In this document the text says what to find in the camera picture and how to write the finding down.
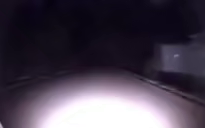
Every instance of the illuminated road surface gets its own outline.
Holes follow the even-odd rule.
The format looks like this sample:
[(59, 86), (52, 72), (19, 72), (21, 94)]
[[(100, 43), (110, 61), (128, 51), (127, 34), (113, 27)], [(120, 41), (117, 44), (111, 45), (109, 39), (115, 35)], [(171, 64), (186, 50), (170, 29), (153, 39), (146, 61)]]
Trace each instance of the illuminated road surface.
[(58, 78), (0, 94), (5, 128), (203, 128), (205, 107), (125, 73)]

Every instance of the bright light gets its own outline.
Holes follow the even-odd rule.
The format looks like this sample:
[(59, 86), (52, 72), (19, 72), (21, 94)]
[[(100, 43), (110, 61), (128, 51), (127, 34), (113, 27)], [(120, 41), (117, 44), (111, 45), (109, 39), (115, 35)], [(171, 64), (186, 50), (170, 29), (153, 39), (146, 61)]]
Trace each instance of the bright light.
[(83, 98), (55, 110), (40, 128), (167, 128), (145, 105), (118, 98)]

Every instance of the asphalt road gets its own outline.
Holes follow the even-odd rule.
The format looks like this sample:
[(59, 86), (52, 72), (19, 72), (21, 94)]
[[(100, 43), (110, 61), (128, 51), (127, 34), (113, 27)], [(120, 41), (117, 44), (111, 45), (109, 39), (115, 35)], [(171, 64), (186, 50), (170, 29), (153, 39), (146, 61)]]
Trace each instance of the asphalt road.
[(62, 76), (0, 93), (0, 121), (5, 128), (39, 128), (56, 106), (86, 97), (128, 100), (162, 120), (162, 128), (205, 127), (204, 105), (119, 71)]

